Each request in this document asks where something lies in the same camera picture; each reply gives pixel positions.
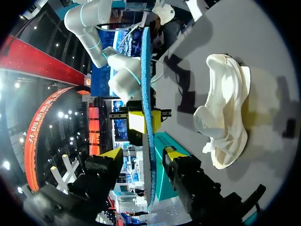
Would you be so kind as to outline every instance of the white robotic arm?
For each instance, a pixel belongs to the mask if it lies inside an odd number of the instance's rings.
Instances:
[[[84,2],[84,4],[67,12],[64,18],[66,28],[78,37],[96,67],[101,68],[109,64],[118,72],[108,84],[124,103],[130,99],[141,99],[140,59],[120,54],[113,47],[103,50],[95,28],[95,25],[109,22],[113,0],[77,0],[77,2]]]
[[[109,22],[113,1],[87,2],[86,0],[85,2],[70,9],[65,15],[64,23],[66,28],[78,37],[96,67],[101,68],[107,64],[107,61],[102,54],[103,45],[95,25]]]

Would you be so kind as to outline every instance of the red sign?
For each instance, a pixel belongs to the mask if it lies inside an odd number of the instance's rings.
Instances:
[[[36,167],[36,148],[39,139],[40,128],[44,121],[44,118],[52,106],[52,104],[61,96],[64,92],[70,90],[73,87],[64,88],[58,90],[53,95],[51,95],[37,110],[32,122],[28,128],[27,137],[25,141],[25,152],[24,152],[24,163],[25,163],[25,173],[29,187],[33,191],[38,191],[39,186],[37,182],[37,175],[35,172]]]

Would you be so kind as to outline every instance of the ceiling light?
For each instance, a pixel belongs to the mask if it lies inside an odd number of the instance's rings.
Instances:
[[[21,187],[18,187],[18,192],[19,192],[20,194],[22,194],[22,193],[23,193],[23,189],[22,189]]]
[[[62,118],[62,117],[64,116],[64,113],[63,113],[63,112],[59,112],[59,113],[57,114],[57,116],[58,116],[59,118]]]
[[[3,167],[6,168],[7,170],[10,170],[10,163],[8,161],[5,161],[3,163]]]

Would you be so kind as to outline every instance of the table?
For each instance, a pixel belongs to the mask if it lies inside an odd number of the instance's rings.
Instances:
[[[209,68],[206,58],[228,53],[250,67],[251,90],[242,115],[248,142],[238,160],[223,170],[202,153],[208,138],[197,133],[193,113],[206,102]],[[161,57],[164,76],[156,82],[157,107],[172,109],[162,123],[166,131],[202,161],[208,176],[221,183],[223,196],[236,192],[245,200],[259,184],[266,208],[283,184],[294,159],[298,138],[285,131],[289,119],[299,131],[300,99],[296,72],[281,35],[261,8],[250,0],[222,0],[207,11]],[[255,208],[246,216],[255,212]]]

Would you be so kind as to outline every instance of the cable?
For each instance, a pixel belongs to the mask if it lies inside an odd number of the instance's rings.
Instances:
[[[152,61],[155,61],[155,62],[159,62],[160,64],[164,65],[164,63],[158,61],[158,60],[155,60],[155,59],[151,59]],[[164,75],[164,73],[162,73],[161,75],[159,75],[159,77],[155,78],[154,80],[150,81],[151,84],[153,84],[154,82],[158,81],[162,76]]]
[[[116,28],[116,29],[104,29],[100,26],[95,26],[97,29],[99,30],[102,30],[102,31],[105,31],[105,32],[118,32],[118,31],[123,31],[123,30],[128,30],[128,29],[131,29],[135,26],[139,26],[141,24],[141,22],[137,23],[137,24],[134,24],[134,25],[131,25],[131,26],[128,26],[128,27],[122,27],[122,28]]]

